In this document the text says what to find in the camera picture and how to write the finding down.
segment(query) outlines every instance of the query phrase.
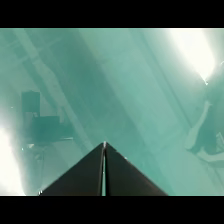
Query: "glass surface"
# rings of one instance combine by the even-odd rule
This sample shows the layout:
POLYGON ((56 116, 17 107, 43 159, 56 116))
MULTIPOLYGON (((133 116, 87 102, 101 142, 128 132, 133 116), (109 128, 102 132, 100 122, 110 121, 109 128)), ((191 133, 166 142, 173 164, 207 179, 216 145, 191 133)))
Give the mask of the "glass surface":
POLYGON ((167 29, 0 29, 0 194, 38 195, 107 141, 169 195, 224 195, 208 83, 167 29))

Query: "fluorescent light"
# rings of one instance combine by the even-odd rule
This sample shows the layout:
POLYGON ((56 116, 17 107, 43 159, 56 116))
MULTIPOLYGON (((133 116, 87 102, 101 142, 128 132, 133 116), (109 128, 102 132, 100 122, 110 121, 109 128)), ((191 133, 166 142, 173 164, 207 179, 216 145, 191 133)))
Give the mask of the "fluorescent light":
POLYGON ((2 128, 0 128, 0 188, 1 194, 25 195, 9 136, 2 128))
POLYGON ((177 47, 188 63, 206 81, 215 67, 215 59, 202 29, 171 28, 170 31, 177 47))

